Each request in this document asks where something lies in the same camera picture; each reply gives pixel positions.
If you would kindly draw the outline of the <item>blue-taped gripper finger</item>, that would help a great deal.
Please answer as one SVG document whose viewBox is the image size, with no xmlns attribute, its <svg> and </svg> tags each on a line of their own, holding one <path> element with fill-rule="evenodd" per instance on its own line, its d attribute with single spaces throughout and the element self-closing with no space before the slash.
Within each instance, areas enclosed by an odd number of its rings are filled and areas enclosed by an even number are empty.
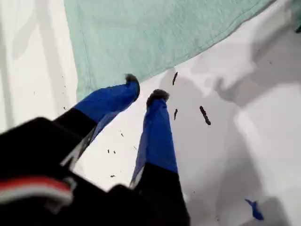
<svg viewBox="0 0 301 226">
<path fill-rule="evenodd" d="M 100 88 L 56 118 L 55 123 L 71 135 L 62 141 L 63 150 L 71 151 L 87 136 L 93 141 L 120 112 L 137 100 L 139 94 L 138 79 L 126 74 L 124 84 Z"/>
<path fill-rule="evenodd" d="M 147 111 L 130 187 L 170 202 L 183 202 L 167 111 L 168 98 L 167 92 L 156 89 L 146 101 Z"/>
</svg>

